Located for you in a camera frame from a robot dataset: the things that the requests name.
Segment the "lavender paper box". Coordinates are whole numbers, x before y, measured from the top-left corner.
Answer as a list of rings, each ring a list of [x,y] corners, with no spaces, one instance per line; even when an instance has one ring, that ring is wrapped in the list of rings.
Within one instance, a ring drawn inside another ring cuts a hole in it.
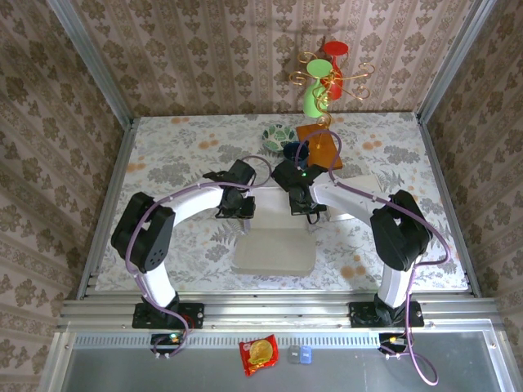
[[[233,269],[238,274],[298,276],[311,273],[316,260],[316,236],[305,216],[293,216],[288,194],[271,186],[251,192],[253,218],[235,245]]]

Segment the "dark blue mug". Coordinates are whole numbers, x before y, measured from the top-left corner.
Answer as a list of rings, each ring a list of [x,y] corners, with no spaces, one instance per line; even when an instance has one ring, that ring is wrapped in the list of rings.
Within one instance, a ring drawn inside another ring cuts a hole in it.
[[[283,148],[283,155],[286,160],[291,163],[297,163],[300,169],[305,170],[310,156],[308,143],[300,145],[299,141],[289,142]]]

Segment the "gold mug tree stand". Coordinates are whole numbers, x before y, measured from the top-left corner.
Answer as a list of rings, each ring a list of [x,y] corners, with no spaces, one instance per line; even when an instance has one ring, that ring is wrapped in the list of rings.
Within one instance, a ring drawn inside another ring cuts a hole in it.
[[[300,53],[297,56],[297,60],[299,63],[304,65],[305,68],[291,73],[289,81],[296,86],[305,86],[307,90],[313,79],[307,73],[306,66],[314,59],[321,58],[308,51]],[[359,64],[359,70],[360,72],[353,76],[346,77],[343,75],[343,83],[367,78],[374,73],[375,67],[368,62],[363,62]],[[362,101],[370,97],[370,90],[366,86],[358,86],[350,91],[343,87],[342,95],[343,94],[347,94],[356,100]],[[337,151],[341,144],[339,142],[336,143],[333,140],[333,136],[329,134],[329,128],[332,122],[332,115],[329,112],[329,106],[334,101],[335,100],[330,100],[328,98],[328,93],[324,90],[324,92],[322,92],[318,97],[318,109],[322,115],[318,118],[312,118],[315,120],[314,124],[302,125],[296,128],[298,140],[303,144],[306,142],[308,143],[310,156],[307,164],[309,166],[316,164],[325,168],[331,167],[335,170],[342,168],[342,160],[339,158],[339,152]]]

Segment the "green leaf pattern bowl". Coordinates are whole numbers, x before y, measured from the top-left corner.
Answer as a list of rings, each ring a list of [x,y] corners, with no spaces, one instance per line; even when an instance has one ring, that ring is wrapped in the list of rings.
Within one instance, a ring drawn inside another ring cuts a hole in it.
[[[261,135],[262,146],[271,152],[282,152],[285,145],[298,141],[296,130],[282,124],[270,125]]]

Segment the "floral tablecloth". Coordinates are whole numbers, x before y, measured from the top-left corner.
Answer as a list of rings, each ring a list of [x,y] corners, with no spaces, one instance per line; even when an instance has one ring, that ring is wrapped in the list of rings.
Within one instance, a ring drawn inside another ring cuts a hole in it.
[[[204,173],[229,168],[247,158],[259,180],[280,156],[266,149],[262,134],[277,127],[307,125],[302,114],[245,114],[142,118],[125,148],[117,215],[131,196],[144,192],[162,198],[195,183]],[[332,131],[342,139],[343,181],[372,175],[383,192],[404,189],[413,195],[441,239],[430,242],[416,273],[419,292],[464,292],[468,282],[458,255],[444,261],[454,239],[425,144],[412,113],[337,114]],[[316,261],[306,277],[241,274],[234,267],[235,246],[244,233],[238,220],[218,220],[205,211],[179,224],[173,233],[166,267],[173,286],[184,292],[241,290],[376,291],[382,262],[370,229],[357,220],[323,216],[311,227]]]

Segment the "green wine glass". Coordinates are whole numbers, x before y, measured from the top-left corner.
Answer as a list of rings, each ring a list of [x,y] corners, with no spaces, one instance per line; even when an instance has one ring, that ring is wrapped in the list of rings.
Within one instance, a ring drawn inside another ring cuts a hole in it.
[[[311,60],[306,66],[306,71],[313,81],[306,90],[303,101],[303,111],[304,114],[310,118],[318,118],[322,115],[318,109],[318,97],[325,90],[321,80],[328,77],[332,69],[333,66],[331,63],[323,59]]]

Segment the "small black controller board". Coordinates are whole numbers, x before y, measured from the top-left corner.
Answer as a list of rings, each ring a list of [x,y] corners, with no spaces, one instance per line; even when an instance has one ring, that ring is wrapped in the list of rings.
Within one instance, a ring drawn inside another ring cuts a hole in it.
[[[185,337],[180,332],[153,334],[150,338],[150,350],[159,358],[171,358],[185,343]]]
[[[380,333],[378,349],[384,354],[400,354],[407,350],[405,333]]]

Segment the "red snack packet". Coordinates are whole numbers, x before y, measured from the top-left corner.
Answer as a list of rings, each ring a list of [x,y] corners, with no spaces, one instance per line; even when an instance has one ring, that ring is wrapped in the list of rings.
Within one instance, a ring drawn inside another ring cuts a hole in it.
[[[279,361],[279,348],[275,335],[240,342],[239,352],[246,376],[252,376],[263,368],[273,367]]]

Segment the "red wine glass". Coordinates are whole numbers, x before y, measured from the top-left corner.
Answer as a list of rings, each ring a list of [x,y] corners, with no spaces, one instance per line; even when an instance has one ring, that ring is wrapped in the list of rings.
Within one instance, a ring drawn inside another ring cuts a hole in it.
[[[340,41],[330,41],[324,44],[324,53],[328,56],[332,65],[332,73],[321,79],[321,83],[328,93],[330,100],[338,100],[342,95],[343,75],[337,64],[339,57],[347,56],[349,47],[346,43]]]

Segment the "grey metal shelf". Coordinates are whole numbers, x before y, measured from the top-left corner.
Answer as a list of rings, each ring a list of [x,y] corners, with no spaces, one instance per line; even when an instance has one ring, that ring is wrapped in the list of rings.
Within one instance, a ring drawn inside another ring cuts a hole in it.
[[[277,336],[279,361],[246,376],[239,343],[249,333],[194,332],[171,359],[157,359],[147,332],[56,334],[38,392],[523,392],[507,340],[479,323],[416,335],[421,367],[382,354],[375,332],[303,332]],[[291,345],[312,348],[311,364],[292,364]]]

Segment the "aluminium front rail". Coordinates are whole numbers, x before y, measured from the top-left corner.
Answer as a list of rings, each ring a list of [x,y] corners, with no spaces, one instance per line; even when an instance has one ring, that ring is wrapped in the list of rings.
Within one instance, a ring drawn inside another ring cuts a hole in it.
[[[290,332],[348,329],[349,304],[371,301],[371,292],[253,291],[183,292],[183,302],[204,305],[205,332]],[[450,324],[488,319],[502,327],[495,301],[470,293],[418,293],[427,330]],[[66,301],[57,329],[60,332],[125,332],[141,300],[138,292],[90,292],[81,300]]]

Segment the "aluminium side rail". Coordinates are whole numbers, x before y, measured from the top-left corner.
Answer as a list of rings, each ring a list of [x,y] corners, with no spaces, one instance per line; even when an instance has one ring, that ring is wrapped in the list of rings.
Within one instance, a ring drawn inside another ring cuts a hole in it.
[[[445,182],[445,177],[443,174],[443,171],[440,167],[440,162],[438,160],[436,150],[434,148],[434,145],[431,140],[430,133],[427,129],[426,123],[420,118],[419,115],[415,114],[414,117],[417,120],[420,134],[423,140],[423,143],[425,145],[425,149],[427,152],[428,159],[431,164],[431,169],[433,171],[435,181],[440,193],[441,201],[443,204],[443,208],[445,210],[445,214],[447,217],[447,221],[449,223],[449,229],[454,239],[454,245],[456,246],[456,252],[458,254],[458,258],[461,262],[461,265],[464,270],[464,274],[467,277],[468,286],[470,288],[470,292],[474,297],[482,297],[480,284],[478,282],[478,279],[476,277],[476,273],[474,270],[474,266],[472,264],[471,257],[469,256],[469,252],[467,250],[467,245],[465,243],[463,233],[461,231],[461,228],[458,223],[458,218],[456,215],[456,212],[454,210],[454,205],[452,203],[447,184]]]
[[[136,139],[137,129],[140,119],[132,120],[130,127],[124,132],[118,156],[114,164],[110,182],[107,188],[101,214],[96,225],[96,230],[92,239],[92,244],[87,256],[83,275],[78,286],[76,300],[82,301],[87,296],[88,283],[91,276],[99,269],[103,261],[105,248],[109,241],[110,229],[114,219],[115,208],[117,207],[121,192],[123,179],[132,153],[132,148]]]

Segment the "aluminium frame post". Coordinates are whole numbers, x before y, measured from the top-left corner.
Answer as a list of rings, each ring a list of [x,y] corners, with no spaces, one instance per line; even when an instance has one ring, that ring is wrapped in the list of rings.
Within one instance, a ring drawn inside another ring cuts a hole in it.
[[[440,69],[416,112],[420,124],[426,124],[434,114],[497,1],[473,0],[460,30],[450,45]]]
[[[119,91],[116,80],[110,74],[101,51],[96,48],[80,15],[75,11],[72,0],[48,0],[48,3],[101,90],[112,113],[123,129],[128,130],[134,115]]]

